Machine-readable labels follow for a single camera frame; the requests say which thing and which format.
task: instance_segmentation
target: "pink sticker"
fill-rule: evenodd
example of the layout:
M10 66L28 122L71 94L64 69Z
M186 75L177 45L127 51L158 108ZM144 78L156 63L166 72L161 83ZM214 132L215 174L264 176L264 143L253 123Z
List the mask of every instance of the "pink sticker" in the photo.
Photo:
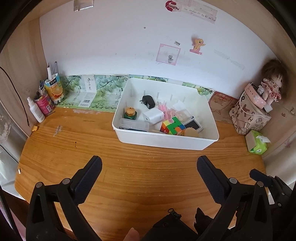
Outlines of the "pink sticker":
M156 61L176 65L180 50L180 48L174 46L160 44Z
M165 7L167 10L169 10L171 12L176 12L176 11L180 10L180 8L177 7L177 3L174 1L167 1L165 3Z

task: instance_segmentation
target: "red can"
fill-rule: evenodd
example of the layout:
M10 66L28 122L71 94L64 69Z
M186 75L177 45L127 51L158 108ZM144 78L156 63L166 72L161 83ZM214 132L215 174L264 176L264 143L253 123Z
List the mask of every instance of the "red can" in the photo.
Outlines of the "red can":
M50 99L46 90L44 90L44 94L40 98L35 99L34 102L38 105L41 112L45 116L51 114L51 112L54 109L54 104L53 104L52 100Z

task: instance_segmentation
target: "doll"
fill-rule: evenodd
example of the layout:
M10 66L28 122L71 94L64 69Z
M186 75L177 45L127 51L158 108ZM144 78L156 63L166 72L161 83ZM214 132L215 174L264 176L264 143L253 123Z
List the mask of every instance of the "doll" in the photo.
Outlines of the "doll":
M284 94L287 84L287 71L283 64L277 59L271 59L262 67L264 88L262 98L270 105L273 101L278 102Z

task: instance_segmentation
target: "tissue pack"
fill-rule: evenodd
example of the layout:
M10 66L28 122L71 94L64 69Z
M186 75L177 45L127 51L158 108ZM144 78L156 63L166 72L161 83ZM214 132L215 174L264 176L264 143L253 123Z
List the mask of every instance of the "tissue pack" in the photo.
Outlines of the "tissue pack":
M267 150L267 137L262 136L257 131L251 130L246 136L248 151L257 155L262 155Z

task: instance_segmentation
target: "zipper pull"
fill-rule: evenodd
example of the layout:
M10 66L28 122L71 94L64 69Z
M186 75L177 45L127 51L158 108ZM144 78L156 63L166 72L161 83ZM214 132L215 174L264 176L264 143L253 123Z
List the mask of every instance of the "zipper pull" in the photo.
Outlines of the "zipper pull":
M181 214L176 213L176 211L173 208L170 208L168 210L168 213L173 215L175 217L175 219L180 219L182 217Z

